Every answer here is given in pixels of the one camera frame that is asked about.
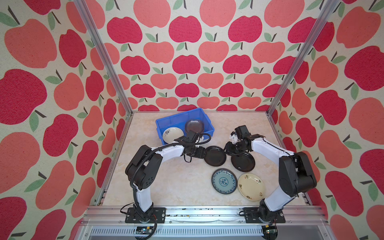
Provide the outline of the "black plate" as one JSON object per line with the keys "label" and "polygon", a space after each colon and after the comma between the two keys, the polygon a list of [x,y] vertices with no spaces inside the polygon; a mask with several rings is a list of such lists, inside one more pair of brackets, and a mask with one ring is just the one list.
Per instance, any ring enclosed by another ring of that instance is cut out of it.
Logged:
{"label": "black plate", "polygon": [[248,152],[231,156],[231,163],[238,171],[244,173],[252,171],[256,166],[254,157]]}
{"label": "black plate", "polygon": [[218,146],[210,146],[206,148],[204,160],[212,167],[222,166],[227,159],[225,151]]}

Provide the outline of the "smoky glass plate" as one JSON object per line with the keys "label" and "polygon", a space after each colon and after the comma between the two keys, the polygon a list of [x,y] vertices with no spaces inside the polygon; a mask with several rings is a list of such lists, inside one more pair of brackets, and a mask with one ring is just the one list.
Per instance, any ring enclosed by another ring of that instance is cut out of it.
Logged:
{"label": "smoky glass plate", "polygon": [[185,131],[186,133],[189,133],[190,131],[193,131],[198,134],[202,134],[205,130],[205,125],[202,120],[188,120],[185,124]]}

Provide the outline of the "blue patterned plate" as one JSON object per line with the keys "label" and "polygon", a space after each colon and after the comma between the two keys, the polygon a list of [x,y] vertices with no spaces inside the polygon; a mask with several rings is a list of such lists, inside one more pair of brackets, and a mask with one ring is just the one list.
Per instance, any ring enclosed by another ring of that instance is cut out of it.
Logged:
{"label": "blue patterned plate", "polygon": [[236,191],[238,179],[232,171],[220,168],[213,172],[211,183],[220,194],[230,195]]}

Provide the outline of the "white plate with dark glaze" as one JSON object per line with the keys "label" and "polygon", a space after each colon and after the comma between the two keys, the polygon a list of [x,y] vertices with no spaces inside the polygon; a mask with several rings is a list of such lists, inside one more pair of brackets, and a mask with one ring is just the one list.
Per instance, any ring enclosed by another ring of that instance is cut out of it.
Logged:
{"label": "white plate with dark glaze", "polygon": [[175,139],[178,139],[180,137],[184,136],[184,132],[180,129],[180,128],[177,128],[177,127],[170,127],[170,128],[167,128],[164,132],[163,132],[163,141],[166,143],[166,144],[170,144],[172,143]]}

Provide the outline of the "cream yellow plate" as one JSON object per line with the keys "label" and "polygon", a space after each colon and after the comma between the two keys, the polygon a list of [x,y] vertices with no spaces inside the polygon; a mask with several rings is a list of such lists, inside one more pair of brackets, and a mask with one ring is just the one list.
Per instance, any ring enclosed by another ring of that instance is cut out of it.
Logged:
{"label": "cream yellow plate", "polygon": [[266,186],[255,174],[245,173],[238,179],[238,189],[243,197],[256,202],[266,197]]}

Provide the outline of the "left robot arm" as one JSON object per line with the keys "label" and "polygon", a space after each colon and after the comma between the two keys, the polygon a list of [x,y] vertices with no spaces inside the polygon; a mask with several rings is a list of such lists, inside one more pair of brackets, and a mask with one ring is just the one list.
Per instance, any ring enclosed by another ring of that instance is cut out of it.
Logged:
{"label": "left robot arm", "polygon": [[125,170],[134,196],[132,207],[127,212],[121,211],[126,215],[125,222],[130,224],[163,223],[162,214],[166,212],[166,209],[154,207],[150,189],[161,164],[185,156],[203,159],[206,149],[202,145],[211,139],[212,136],[208,133],[199,134],[190,131],[186,136],[181,136],[160,147],[141,146]]}

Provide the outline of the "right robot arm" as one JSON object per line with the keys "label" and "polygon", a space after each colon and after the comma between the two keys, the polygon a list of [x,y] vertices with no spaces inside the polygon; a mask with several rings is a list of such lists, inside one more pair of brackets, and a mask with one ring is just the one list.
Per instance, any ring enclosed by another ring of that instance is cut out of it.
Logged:
{"label": "right robot arm", "polygon": [[271,223],[283,213],[283,208],[299,193],[317,186],[317,179],[309,157],[304,152],[292,152],[274,145],[265,136],[252,135],[247,126],[239,126],[230,135],[225,152],[231,157],[256,152],[279,167],[279,186],[260,201],[257,216],[262,223]]}

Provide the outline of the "blue plastic bin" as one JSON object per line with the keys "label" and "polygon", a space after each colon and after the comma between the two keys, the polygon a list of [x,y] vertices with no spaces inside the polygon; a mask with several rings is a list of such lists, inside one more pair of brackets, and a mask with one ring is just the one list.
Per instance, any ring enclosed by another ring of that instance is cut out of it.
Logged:
{"label": "blue plastic bin", "polygon": [[156,120],[157,133],[162,144],[166,144],[163,139],[163,133],[166,131],[166,129],[177,127],[183,130],[184,134],[186,134],[187,132],[185,131],[185,125],[189,120],[201,120],[205,127],[204,133],[210,134],[212,137],[214,136],[215,128],[212,125],[212,121],[203,109],[197,108]]}

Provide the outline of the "aluminium frame post left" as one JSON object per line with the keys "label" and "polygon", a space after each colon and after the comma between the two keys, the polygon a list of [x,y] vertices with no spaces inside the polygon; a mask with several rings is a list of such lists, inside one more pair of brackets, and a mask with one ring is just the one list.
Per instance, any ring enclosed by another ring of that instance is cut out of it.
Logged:
{"label": "aluminium frame post left", "polygon": [[95,45],[95,48],[98,51],[98,54],[101,58],[101,61],[106,69],[107,74],[109,75],[112,84],[117,91],[117,95],[119,96],[121,103],[123,107],[125,108],[127,114],[129,117],[133,116],[133,110],[132,107],[128,101],[128,98],[125,94],[125,90],[123,88],[123,85],[120,81],[120,78],[115,71],[115,68],[112,64],[112,60],[109,56],[109,53],[107,51],[107,48],[105,47],[105,44],[103,43],[99,31],[97,29],[96,23],[92,18],[92,14],[87,6],[86,1],[80,1],[80,0],[75,0],[75,5],[77,7],[77,10],[80,14],[80,17],[82,18],[82,21],[84,22],[91,39]]}

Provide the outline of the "aluminium frame post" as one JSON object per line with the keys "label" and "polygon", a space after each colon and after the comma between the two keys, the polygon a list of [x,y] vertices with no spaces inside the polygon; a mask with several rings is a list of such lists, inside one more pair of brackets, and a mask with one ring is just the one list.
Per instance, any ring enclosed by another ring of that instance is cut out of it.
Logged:
{"label": "aluminium frame post", "polygon": [[338,7],[338,4],[341,1],[336,0],[330,0],[327,1],[322,8],[319,17],[314,23],[314,26],[312,27],[311,31],[309,32],[309,35],[305,42],[303,43],[303,46],[299,50],[299,54],[297,55],[296,59],[294,60],[288,74],[286,77],[284,77],[283,82],[276,93],[275,97],[273,98],[270,107],[267,110],[267,117],[271,118],[274,110],[276,109],[277,105],[281,101],[281,98],[283,97],[284,93],[288,89],[288,86],[290,82],[293,80],[294,76],[296,75],[297,71],[299,70],[300,66],[304,62],[307,54],[312,50],[314,47],[314,43],[319,37],[321,31],[325,27],[327,21],[329,20],[330,16],[333,14],[335,9]]}
{"label": "aluminium frame post", "polygon": [[95,45],[95,48],[98,51],[98,54],[101,58],[101,61],[106,69],[107,74],[109,75],[112,84],[117,91],[117,95],[119,96],[121,103],[123,107],[125,108],[127,114],[129,117],[133,116],[133,110],[132,107],[128,101],[128,98],[125,94],[125,90],[123,88],[123,85],[120,81],[120,78],[115,71],[115,68],[112,64],[112,60],[109,56],[109,53],[107,51],[107,48],[105,47],[105,44],[103,43],[99,31],[97,29],[96,23],[92,18],[92,14],[87,6],[86,1],[80,1],[80,0],[75,0],[75,5],[77,7],[77,10],[80,14],[80,17],[82,18],[82,21],[84,22],[91,39]]}

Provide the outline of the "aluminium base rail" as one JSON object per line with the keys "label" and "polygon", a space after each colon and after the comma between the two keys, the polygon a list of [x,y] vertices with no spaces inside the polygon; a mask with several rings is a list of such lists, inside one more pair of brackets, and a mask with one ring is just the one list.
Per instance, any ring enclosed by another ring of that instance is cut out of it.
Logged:
{"label": "aluminium base rail", "polygon": [[334,240],[322,209],[287,206],[270,223],[256,217],[256,207],[158,207],[158,223],[142,223],[117,206],[89,207],[75,240]]}

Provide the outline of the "aluminium frame post right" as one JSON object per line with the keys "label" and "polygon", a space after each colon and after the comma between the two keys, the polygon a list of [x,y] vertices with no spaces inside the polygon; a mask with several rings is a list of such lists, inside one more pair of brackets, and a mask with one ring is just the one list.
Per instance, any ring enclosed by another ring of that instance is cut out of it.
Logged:
{"label": "aluminium frame post right", "polygon": [[314,47],[314,43],[319,37],[321,31],[325,27],[327,21],[329,20],[330,16],[333,14],[335,9],[338,7],[338,4],[341,1],[336,0],[330,0],[327,1],[322,8],[319,17],[314,23],[314,26],[312,27],[311,31],[309,32],[309,35],[305,42],[303,43],[303,46],[299,50],[299,54],[297,55],[296,59],[294,60],[288,74],[286,77],[284,77],[283,82],[276,93],[275,97],[273,98],[270,107],[267,110],[267,117],[271,118],[274,110],[276,109],[277,105],[281,101],[281,98],[283,97],[284,93],[288,89],[288,86],[290,82],[293,80],[294,76],[296,75],[297,71],[299,70],[300,66],[304,62],[307,54],[312,50]]}

